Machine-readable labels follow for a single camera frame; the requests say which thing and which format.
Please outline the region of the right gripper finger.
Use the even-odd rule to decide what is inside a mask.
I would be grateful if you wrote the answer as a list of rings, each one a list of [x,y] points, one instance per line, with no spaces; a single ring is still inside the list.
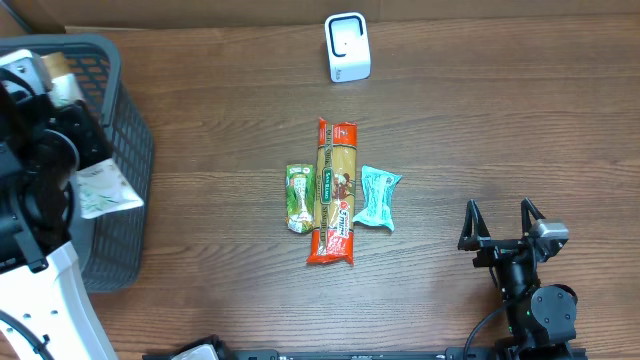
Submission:
[[[490,232],[476,201],[469,200],[466,205],[465,221],[457,248],[464,251],[478,251],[486,247],[490,241]]]
[[[545,216],[538,210],[530,198],[525,197],[521,201],[521,224],[524,235],[529,233],[534,222],[544,218]]]

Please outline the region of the teal packet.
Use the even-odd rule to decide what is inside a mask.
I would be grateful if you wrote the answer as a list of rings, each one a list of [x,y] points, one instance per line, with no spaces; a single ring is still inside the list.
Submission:
[[[395,230],[392,217],[392,198],[401,175],[363,165],[361,185],[364,208],[354,216],[354,221],[372,227]]]

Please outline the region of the orange spaghetti packet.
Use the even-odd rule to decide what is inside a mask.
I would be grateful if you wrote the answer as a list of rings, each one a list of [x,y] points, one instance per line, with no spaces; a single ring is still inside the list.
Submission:
[[[309,264],[354,262],[357,125],[319,120]]]

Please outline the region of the green snack packet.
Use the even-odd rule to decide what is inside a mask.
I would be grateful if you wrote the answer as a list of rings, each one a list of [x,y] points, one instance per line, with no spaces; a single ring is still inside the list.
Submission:
[[[287,227],[299,234],[314,226],[315,170],[310,164],[287,166],[285,177]]]

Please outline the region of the white tube with gold cap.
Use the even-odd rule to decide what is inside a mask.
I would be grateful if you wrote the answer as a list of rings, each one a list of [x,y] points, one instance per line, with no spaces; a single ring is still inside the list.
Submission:
[[[80,85],[61,52],[43,57],[52,90],[49,97],[56,108],[80,101],[85,104]],[[77,171],[80,188],[81,216],[93,219],[107,213],[130,210],[144,205],[111,155],[100,161],[91,160]]]

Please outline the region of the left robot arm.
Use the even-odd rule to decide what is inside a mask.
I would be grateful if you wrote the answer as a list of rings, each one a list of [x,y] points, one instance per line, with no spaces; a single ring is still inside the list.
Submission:
[[[22,359],[113,359],[72,244],[72,175],[112,155],[86,104],[59,109],[2,71],[1,332]]]

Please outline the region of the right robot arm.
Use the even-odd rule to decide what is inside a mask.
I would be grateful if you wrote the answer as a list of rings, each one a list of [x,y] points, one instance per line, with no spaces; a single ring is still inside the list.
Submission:
[[[471,331],[462,349],[463,359],[584,359],[586,352],[573,350],[579,298],[564,284],[544,286],[538,265],[556,256],[569,240],[561,220],[546,218],[525,198],[521,201],[521,236],[495,240],[490,235],[474,200],[466,206],[465,221],[457,248],[476,254],[473,266],[487,268],[500,291],[502,305]],[[472,348],[480,330],[496,316],[506,316],[510,336],[493,348]]]

